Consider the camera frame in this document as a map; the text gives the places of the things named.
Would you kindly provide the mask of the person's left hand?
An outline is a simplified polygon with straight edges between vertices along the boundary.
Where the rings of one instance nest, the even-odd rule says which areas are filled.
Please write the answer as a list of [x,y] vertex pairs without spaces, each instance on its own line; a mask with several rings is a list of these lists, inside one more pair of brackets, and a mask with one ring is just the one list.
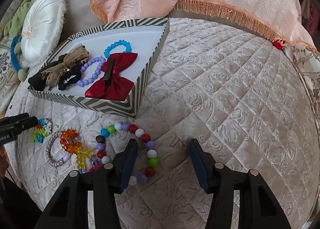
[[7,154],[5,152],[5,148],[3,145],[0,147],[0,176],[2,178],[5,177],[5,172],[9,167],[9,163],[7,160]]

